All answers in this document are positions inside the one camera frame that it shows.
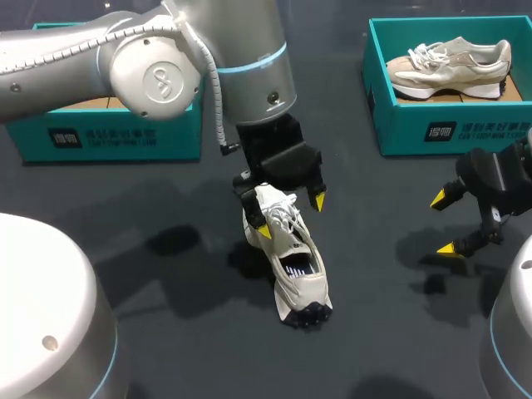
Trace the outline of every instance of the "cardboard insert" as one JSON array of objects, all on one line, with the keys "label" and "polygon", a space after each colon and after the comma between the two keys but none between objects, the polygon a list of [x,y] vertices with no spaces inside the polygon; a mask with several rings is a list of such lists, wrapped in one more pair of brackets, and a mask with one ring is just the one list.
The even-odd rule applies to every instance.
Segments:
[{"label": "cardboard insert", "polygon": [[126,108],[116,97],[96,98],[95,100],[83,101],[71,106],[65,106],[62,110],[112,110]]},{"label": "cardboard insert", "polygon": [[404,100],[402,98],[396,97],[398,104],[424,104],[424,103],[438,103],[438,102],[521,102],[523,101],[523,98],[521,97],[521,94],[519,93],[519,90],[517,89],[517,86],[514,83],[514,80],[510,75],[506,77],[506,89],[503,95],[496,99],[496,100],[490,100],[486,98],[476,98],[476,97],[469,97],[463,93],[443,93],[438,94],[436,93],[434,96],[429,98],[428,100],[424,101],[416,101],[416,100]]}]

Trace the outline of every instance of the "sneaker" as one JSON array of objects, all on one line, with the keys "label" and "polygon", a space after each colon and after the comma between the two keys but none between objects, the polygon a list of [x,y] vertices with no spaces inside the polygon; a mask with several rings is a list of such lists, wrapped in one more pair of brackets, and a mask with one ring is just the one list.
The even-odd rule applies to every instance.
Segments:
[{"label": "sneaker", "polygon": [[333,306],[328,295],[322,257],[307,226],[293,205],[296,195],[286,195],[271,185],[255,188],[271,239],[248,224],[248,243],[262,249],[275,275],[274,295],[279,317],[294,327],[307,327],[328,320]]},{"label": "sneaker", "polygon": [[408,54],[389,61],[387,71],[396,94],[414,100],[426,100],[445,89],[499,98],[512,61],[506,40],[494,46],[477,46],[462,37],[430,46],[421,44]]}]

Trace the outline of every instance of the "black shoe sole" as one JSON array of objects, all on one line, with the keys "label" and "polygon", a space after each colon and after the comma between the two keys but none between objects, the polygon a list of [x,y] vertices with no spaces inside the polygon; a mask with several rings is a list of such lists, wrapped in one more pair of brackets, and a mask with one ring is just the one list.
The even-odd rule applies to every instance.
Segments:
[{"label": "black shoe sole", "polygon": [[294,328],[310,328],[326,322],[332,313],[333,310],[329,306],[312,302],[299,312],[291,311],[283,323]]}]

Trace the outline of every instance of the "robotic arm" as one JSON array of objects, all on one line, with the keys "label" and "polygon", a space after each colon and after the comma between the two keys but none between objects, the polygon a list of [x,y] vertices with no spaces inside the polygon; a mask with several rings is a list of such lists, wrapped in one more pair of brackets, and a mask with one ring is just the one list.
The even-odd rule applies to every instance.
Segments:
[{"label": "robotic arm", "polygon": [[501,244],[505,221],[532,208],[532,130],[500,152],[476,148],[462,155],[456,161],[456,174],[458,178],[444,185],[431,207],[444,210],[468,192],[476,197],[482,219],[479,229],[438,250],[468,258],[490,243]]},{"label": "robotic arm", "polygon": [[[153,120],[177,117],[207,71],[223,155],[244,150],[234,178],[247,220],[269,235],[254,187],[306,187],[321,210],[321,154],[288,114],[296,101],[274,0],[164,0],[142,15],[113,12],[74,27],[0,34],[0,123],[116,96]],[[228,144],[224,117],[240,142]]]}]

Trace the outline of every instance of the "teal shoe box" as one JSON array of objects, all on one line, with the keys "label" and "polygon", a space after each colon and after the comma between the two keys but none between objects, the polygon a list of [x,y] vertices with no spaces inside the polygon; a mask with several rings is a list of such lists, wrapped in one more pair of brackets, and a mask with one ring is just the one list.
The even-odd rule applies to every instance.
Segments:
[{"label": "teal shoe box", "polygon": [[[73,23],[37,24],[34,29],[68,25]],[[26,162],[198,160],[203,93],[202,83],[186,112],[171,121],[148,121],[111,98],[28,117],[6,128]]]},{"label": "teal shoe box", "polygon": [[[523,101],[398,103],[386,62],[421,43],[459,36],[474,44],[510,42],[510,75]],[[526,16],[372,19],[362,79],[383,155],[498,151],[532,126],[532,23]]]}]

